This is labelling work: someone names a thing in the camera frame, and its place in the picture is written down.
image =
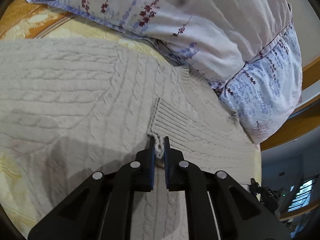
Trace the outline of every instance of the yellow patterned fabric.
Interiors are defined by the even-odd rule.
[[[157,60],[166,61],[147,41],[127,38],[105,26],[46,5],[30,7],[24,14],[18,13],[16,10],[19,8],[24,10],[25,1],[15,0],[14,3],[14,6],[9,7],[1,19],[1,22],[6,22],[6,27],[2,25],[0,32],[1,41],[30,38],[100,38],[143,52]],[[257,147],[255,178],[261,182],[260,147]],[[1,150],[0,189],[0,202],[3,208],[18,230],[27,237],[30,229],[36,224],[36,211],[30,201],[19,167],[9,153],[1,152]]]

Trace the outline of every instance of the cable knit pattern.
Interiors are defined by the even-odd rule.
[[[133,160],[151,130],[205,170],[254,175],[259,149],[197,72],[63,39],[0,43],[0,73],[0,151],[20,166],[38,219],[92,172]],[[167,192],[156,168],[154,190],[135,194],[132,239],[187,238],[184,194]]]

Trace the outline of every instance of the window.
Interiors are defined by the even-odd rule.
[[[308,178],[303,182],[299,192],[296,194],[295,199],[292,200],[291,206],[289,206],[288,208],[288,212],[309,204],[312,186],[315,184],[317,178],[318,176],[315,176],[312,178]]]

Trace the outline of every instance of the yellow bed sheet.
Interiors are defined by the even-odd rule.
[[[36,38],[99,38],[115,41],[125,47],[153,56],[160,61],[166,59],[147,41],[136,41],[105,26],[75,16],[69,12],[47,5],[28,4],[15,0],[0,19],[0,40]],[[255,178],[261,182],[261,154],[257,146]],[[0,202],[18,230],[27,237],[37,223],[27,186],[19,167],[10,155],[0,152]]]

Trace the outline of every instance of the mattress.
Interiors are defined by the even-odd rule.
[[[98,25],[66,11],[46,5],[28,4],[15,0],[0,21],[0,40],[37,38],[99,38],[116,42],[137,52],[166,62],[150,44],[124,37],[107,27]],[[260,148],[257,146],[254,176],[261,182]],[[6,152],[0,152],[0,201],[18,230],[27,236],[37,223],[36,210],[31,203],[28,187],[15,160]]]

